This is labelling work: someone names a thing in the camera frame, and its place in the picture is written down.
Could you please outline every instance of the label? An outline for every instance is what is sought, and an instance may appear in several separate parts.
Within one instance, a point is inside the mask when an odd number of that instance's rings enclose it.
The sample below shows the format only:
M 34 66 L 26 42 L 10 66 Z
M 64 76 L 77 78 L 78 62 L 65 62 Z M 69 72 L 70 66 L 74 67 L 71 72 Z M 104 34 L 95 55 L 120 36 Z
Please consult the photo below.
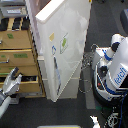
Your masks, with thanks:
M 60 54 L 62 54 L 67 47 L 68 47 L 68 33 L 60 41 Z
M 49 36 L 49 39 L 50 39 L 50 41 L 53 41 L 53 40 L 54 40 L 54 33 L 52 33 L 52 34 Z
M 6 58 L 6 56 L 5 55 L 1 55 L 1 58 Z
M 13 39 L 14 38 L 12 34 L 7 34 L 7 36 L 8 36 L 9 39 Z
M 9 70 L 12 70 L 13 68 L 9 68 Z
M 7 10 L 8 14 L 20 14 L 20 9 Z
M 125 67 L 123 67 L 123 65 L 120 64 L 112 79 L 114 83 L 117 85 L 117 87 L 121 86 L 127 74 L 128 71 L 125 69 Z
M 28 58 L 27 54 L 13 54 L 14 58 Z

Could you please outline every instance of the open drawer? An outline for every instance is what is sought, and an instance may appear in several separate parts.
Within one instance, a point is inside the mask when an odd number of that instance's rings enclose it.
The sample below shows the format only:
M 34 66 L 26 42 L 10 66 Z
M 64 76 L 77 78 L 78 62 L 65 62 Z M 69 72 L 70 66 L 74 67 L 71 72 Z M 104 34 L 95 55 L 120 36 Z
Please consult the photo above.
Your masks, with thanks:
M 1 66 L 26 66 L 34 65 L 32 50 L 0 50 Z
M 0 49 L 31 48 L 28 31 L 3 31 L 0 32 Z
M 12 69 L 14 69 L 14 66 L 10 67 L 0 67 L 0 77 L 6 77 Z M 19 70 L 18 73 L 21 73 L 23 76 L 37 76 L 38 71 L 36 65 L 30 65 L 30 66 L 18 66 Z
M 4 84 L 5 78 L 0 77 L 0 88 Z M 31 92 L 40 92 L 39 79 L 37 76 L 29 76 L 25 79 L 22 77 L 19 90 L 16 93 L 31 93 Z

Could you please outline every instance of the drawer handle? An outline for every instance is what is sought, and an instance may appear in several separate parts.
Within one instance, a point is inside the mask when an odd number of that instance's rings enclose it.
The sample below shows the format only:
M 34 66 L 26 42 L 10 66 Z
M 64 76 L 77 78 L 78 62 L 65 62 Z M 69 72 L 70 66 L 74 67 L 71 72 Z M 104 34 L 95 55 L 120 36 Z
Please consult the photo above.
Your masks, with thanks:
M 0 64 L 5 64 L 5 63 L 9 63 L 9 59 L 7 59 L 7 61 L 0 62 Z

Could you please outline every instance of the filing cabinet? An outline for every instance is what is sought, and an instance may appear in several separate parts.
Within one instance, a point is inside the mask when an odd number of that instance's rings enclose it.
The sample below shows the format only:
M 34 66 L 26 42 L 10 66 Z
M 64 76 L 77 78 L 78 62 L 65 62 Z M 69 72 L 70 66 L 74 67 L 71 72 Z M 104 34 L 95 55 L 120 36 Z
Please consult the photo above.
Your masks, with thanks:
M 16 93 L 26 93 L 25 97 L 31 93 L 33 97 L 37 97 L 37 95 L 44 97 L 45 93 L 31 32 L 29 28 L 21 30 L 22 21 L 23 18 L 21 18 L 18 30 L 11 30 L 14 18 L 10 18 L 7 30 L 0 31 L 0 88 L 10 71 L 18 67 L 17 74 L 21 73 L 26 79 L 22 79 Z

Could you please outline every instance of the blue logo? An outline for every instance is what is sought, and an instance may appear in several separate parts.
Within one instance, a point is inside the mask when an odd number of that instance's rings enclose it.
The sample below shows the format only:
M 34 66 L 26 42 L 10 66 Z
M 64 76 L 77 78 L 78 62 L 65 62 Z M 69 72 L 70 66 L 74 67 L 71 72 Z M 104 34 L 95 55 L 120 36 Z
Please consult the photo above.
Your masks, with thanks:
M 126 70 L 124 68 L 120 68 L 120 72 L 117 74 L 117 78 L 114 78 L 114 81 L 119 85 L 123 78 L 125 77 L 126 75 Z

